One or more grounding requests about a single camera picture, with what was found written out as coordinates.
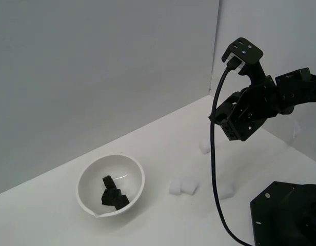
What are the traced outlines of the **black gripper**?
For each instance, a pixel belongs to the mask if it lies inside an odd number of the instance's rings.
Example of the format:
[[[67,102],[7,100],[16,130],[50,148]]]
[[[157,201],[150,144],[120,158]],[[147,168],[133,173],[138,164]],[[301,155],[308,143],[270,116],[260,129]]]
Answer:
[[[226,120],[236,105],[236,129]],[[230,141],[247,140],[268,118],[289,115],[292,106],[283,106],[279,90],[270,76],[256,85],[232,93],[216,109],[215,124],[221,125]]]

